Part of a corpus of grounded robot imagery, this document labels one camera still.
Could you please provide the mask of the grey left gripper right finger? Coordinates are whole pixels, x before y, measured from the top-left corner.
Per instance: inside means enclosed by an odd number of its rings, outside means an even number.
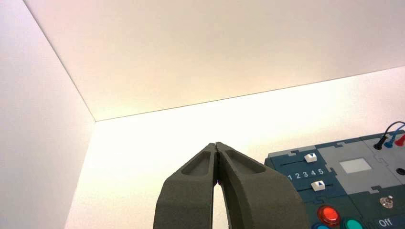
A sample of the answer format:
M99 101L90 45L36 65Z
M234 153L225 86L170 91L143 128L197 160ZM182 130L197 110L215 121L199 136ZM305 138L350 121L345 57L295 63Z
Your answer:
M309 228L303 200L285 175L224 143L216 149L229 228Z

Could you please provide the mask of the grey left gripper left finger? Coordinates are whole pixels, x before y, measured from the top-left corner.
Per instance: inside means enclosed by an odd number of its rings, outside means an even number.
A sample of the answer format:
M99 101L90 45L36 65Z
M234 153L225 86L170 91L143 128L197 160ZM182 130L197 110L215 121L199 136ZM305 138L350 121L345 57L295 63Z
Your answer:
M217 166L216 145L209 143L169 176L163 183L156 203L153 228L212 228Z

